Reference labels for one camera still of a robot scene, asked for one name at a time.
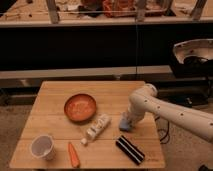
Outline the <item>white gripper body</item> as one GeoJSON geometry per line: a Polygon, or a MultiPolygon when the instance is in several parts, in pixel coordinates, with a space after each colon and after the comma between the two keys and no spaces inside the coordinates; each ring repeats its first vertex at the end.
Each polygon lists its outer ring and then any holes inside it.
{"type": "Polygon", "coordinates": [[[134,126],[135,124],[137,124],[139,121],[141,121],[145,116],[145,111],[144,110],[136,110],[135,108],[133,108],[132,106],[130,106],[127,109],[127,114],[126,114],[126,119],[127,119],[127,123],[130,126],[134,126]]]}

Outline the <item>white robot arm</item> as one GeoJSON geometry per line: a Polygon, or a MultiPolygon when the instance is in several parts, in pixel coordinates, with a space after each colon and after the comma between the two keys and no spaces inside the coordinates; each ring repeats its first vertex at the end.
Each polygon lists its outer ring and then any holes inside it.
{"type": "Polygon", "coordinates": [[[213,114],[160,100],[152,84],[134,90],[129,102],[125,119],[130,127],[142,120],[146,112],[151,112],[213,143],[213,114]]]}

